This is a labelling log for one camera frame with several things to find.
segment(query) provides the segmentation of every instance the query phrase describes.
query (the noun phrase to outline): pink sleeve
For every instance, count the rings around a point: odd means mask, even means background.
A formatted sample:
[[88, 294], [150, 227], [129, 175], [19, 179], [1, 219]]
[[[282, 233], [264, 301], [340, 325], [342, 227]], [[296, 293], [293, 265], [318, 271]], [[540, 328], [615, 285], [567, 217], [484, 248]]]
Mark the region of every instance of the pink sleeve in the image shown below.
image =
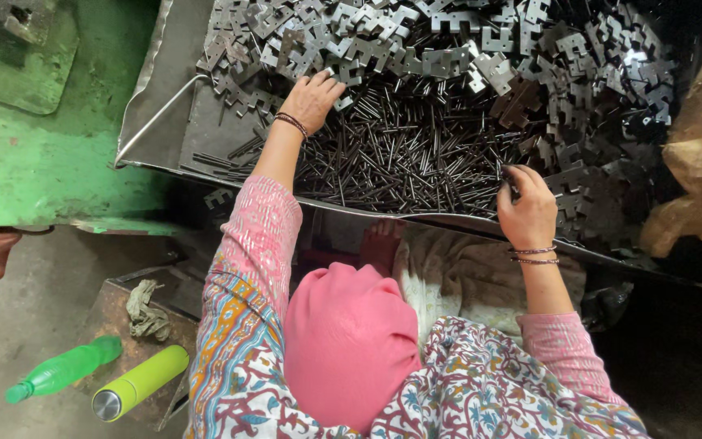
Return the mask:
[[628, 405], [611, 390], [603, 360], [594, 353], [578, 313], [525, 314], [516, 322], [524, 350], [546, 365], [562, 385], [600, 402]]
[[288, 304], [288, 280], [302, 210], [292, 193], [266, 176], [250, 176], [237, 195], [229, 223], [221, 226], [215, 260], [236, 271], [262, 291], [283, 322]]

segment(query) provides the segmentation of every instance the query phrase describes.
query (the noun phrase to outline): gray cloth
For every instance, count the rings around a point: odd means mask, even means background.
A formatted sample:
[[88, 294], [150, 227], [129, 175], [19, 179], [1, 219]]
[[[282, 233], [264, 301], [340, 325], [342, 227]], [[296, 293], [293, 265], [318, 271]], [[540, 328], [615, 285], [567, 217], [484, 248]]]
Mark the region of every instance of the gray cloth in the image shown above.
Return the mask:
[[[516, 317], [527, 313], [524, 278], [511, 262], [510, 244], [437, 227], [409, 224], [395, 255], [392, 277], [405, 302], [416, 310], [419, 345], [435, 321], [458, 315], [491, 326], [522, 344]], [[560, 256], [560, 272], [578, 311], [587, 275]]]
[[129, 313], [129, 333], [133, 337], [145, 337], [151, 334], [156, 340], [164, 341], [169, 337], [169, 317], [161, 309], [151, 308], [151, 294], [164, 285], [157, 285], [155, 280], [142, 280], [131, 292], [126, 301], [126, 312]]

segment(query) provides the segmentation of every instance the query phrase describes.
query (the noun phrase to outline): woman's right hand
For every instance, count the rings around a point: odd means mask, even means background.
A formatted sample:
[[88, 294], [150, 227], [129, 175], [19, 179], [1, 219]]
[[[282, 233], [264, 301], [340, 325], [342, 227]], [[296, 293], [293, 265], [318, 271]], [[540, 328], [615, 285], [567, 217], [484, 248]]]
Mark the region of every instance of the woman's right hand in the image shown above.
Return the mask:
[[498, 192], [498, 219], [502, 232], [516, 250], [551, 247], [557, 223], [557, 203], [544, 179], [525, 165], [506, 166], [520, 198], [512, 202], [511, 186]]
[[322, 70], [312, 78], [303, 76], [292, 88], [279, 112], [297, 119], [312, 135], [324, 125], [332, 104], [346, 90], [346, 85], [330, 77], [329, 70]]

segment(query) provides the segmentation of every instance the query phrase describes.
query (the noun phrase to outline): bracelet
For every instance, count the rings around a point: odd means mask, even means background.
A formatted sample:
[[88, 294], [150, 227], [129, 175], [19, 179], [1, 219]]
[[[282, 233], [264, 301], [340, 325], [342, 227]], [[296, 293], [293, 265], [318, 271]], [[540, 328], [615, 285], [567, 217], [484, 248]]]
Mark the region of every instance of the bracelet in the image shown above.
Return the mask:
[[519, 259], [518, 257], [514, 256], [511, 258], [511, 260], [518, 262], [518, 263], [527, 263], [527, 264], [536, 264], [536, 265], [559, 264], [559, 259]]
[[299, 132], [302, 133], [303, 137], [305, 137], [305, 141], [307, 141], [307, 130], [305, 129], [305, 126], [303, 126], [297, 119], [294, 119], [292, 116], [286, 113], [278, 113], [275, 115], [275, 118], [294, 125]]
[[534, 250], [516, 250], [515, 248], [512, 247], [508, 250], [508, 253], [515, 253], [515, 254], [548, 253], [556, 248], [557, 248], [556, 245], [552, 245], [551, 247], [546, 247], [546, 248], [536, 248]]

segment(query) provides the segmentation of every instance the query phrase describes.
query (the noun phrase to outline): woman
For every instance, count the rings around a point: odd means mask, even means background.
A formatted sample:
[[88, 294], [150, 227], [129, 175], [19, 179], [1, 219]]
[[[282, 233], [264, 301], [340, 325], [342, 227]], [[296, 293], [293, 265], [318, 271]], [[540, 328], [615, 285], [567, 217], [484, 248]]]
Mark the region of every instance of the woman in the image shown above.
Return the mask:
[[518, 254], [524, 350], [493, 328], [447, 316], [433, 326], [422, 363], [415, 312], [388, 278], [396, 237], [386, 224], [366, 233], [360, 253], [369, 265], [316, 270], [288, 303], [299, 147], [344, 89], [326, 71], [299, 80], [222, 227], [186, 436], [646, 437], [573, 312], [553, 263], [555, 199], [526, 166], [507, 169], [516, 204], [509, 185], [498, 194], [513, 247], [538, 250]]

